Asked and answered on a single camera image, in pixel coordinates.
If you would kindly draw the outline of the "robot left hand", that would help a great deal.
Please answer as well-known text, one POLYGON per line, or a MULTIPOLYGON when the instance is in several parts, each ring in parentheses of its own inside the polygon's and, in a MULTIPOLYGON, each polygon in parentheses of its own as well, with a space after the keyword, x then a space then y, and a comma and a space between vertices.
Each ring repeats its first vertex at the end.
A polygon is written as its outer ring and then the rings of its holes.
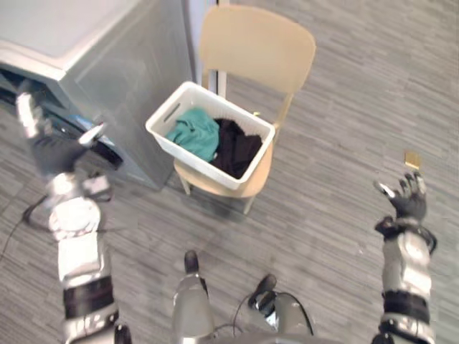
POLYGON ((28 91, 16 97, 16 113, 37 169, 46 179, 61 173, 72 173, 77 161, 95 145, 105 130, 105 123, 100 123, 78 138, 56 134, 48 127, 41 107, 28 91))

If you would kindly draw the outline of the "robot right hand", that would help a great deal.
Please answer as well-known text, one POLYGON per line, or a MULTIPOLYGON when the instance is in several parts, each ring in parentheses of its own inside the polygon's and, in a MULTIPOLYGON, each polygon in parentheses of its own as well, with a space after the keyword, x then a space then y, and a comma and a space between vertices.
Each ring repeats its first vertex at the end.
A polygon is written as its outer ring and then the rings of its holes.
POLYGON ((374 181, 373 186, 394 207, 398 219, 414 219, 421 223, 427 213, 427 187, 419 171, 406 173, 399 180, 399 189, 374 181))

